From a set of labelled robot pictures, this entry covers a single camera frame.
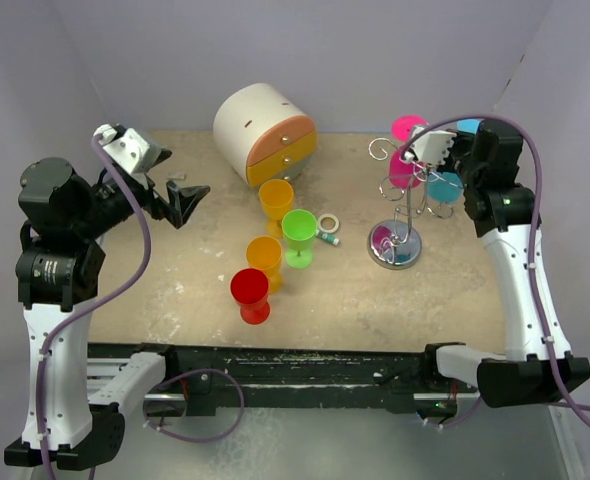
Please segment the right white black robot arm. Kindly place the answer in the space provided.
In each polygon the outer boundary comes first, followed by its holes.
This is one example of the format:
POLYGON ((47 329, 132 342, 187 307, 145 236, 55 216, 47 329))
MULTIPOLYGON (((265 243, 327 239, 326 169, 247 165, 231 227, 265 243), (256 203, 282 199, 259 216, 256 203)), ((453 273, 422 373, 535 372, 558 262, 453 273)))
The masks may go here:
POLYGON ((590 363, 573 354, 551 299, 536 195, 516 181, 525 138, 506 121, 484 119, 475 133, 458 132, 446 163, 464 185, 465 211, 496 272, 504 352, 429 344, 419 369, 427 389, 458 380, 491 408, 557 402, 590 378, 590 363))

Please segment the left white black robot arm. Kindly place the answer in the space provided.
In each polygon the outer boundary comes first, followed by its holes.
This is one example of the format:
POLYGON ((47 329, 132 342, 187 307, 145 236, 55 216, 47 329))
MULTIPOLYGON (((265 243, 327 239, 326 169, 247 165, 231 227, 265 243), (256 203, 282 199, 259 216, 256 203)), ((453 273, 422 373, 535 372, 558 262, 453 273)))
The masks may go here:
POLYGON ((4 451, 7 465, 94 471, 113 460, 125 421, 150 387, 169 392, 181 369, 170 349, 129 358, 97 393, 87 391, 88 334, 105 259, 101 240, 135 217, 184 226, 209 193, 206 185, 168 182, 160 195, 148 178, 112 165, 96 183, 65 159, 49 157, 21 175, 18 203, 25 214, 16 263, 18 299, 30 345, 30 397, 21 437, 4 451))

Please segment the blue plastic wine glass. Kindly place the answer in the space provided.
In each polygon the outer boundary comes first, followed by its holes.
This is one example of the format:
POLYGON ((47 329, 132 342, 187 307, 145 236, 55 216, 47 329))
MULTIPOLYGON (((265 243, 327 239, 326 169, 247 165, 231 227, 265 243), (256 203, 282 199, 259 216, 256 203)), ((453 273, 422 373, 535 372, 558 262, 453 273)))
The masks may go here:
MULTIPOLYGON (((475 134, 480 121, 478 119, 465 119, 456 123, 460 132, 475 134)), ((437 172, 430 176, 427 183, 427 195, 434 201, 444 204, 454 203, 463 191, 461 179, 456 173, 437 172)))

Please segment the red plastic wine glass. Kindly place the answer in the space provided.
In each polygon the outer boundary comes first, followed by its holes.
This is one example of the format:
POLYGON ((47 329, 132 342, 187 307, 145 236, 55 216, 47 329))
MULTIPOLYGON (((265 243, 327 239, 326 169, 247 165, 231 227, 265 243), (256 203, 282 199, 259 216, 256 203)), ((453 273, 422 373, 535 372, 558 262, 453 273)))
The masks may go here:
POLYGON ((244 322, 259 325, 270 315, 268 303, 270 283, 266 275, 257 269, 246 268, 237 272, 230 282, 230 292, 240 309, 244 322))

